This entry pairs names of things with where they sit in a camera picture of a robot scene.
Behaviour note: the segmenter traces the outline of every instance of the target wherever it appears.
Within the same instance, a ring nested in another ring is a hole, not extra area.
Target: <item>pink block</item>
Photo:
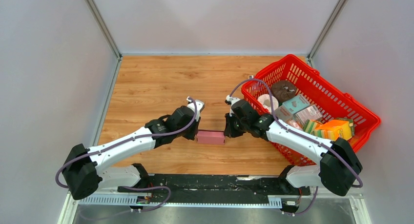
[[[225,136],[223,131],[199,130],[197,134],[197,143],[224,144],[224,140]]]

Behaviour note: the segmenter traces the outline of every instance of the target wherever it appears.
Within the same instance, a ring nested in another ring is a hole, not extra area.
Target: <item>white tape roll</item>
[[[273,102],[273,108],[276,109],[279,107],[279,102],[277,101],[276,97],[272,96],[271,98],[272,102]],[[265,109],[267,109],[269,111],[269,113],[271,113],[271,105],[270,105],[270,96],[269,94],[264,94],[259,96],[259,98],[257,98],[257,101],[263,105],[263,107]]]

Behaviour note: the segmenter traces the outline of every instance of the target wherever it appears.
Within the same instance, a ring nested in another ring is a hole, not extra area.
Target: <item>teal box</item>
[[[284,106],[291,114],[295,114],[299,112],[300,110],[306,107],[309,107],[310,103],[302,95],[297,95],[293,97],[292,99],[283,102],[282,106]]]

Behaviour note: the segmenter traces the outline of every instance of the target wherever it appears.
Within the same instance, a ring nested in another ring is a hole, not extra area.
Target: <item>sponge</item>
[[[332,120],[312,131],[312,134],[324,139],[337,140],[343,138],[349,140],[352,138],[352,131],[349,121]]]

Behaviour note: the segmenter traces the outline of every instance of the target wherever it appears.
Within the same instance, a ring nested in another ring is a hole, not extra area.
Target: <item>brown donut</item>
[[[276,97],[279,104],[292,99],[296,94],[297,87],[290,81],[278,81],[271,87],[273,96]]]

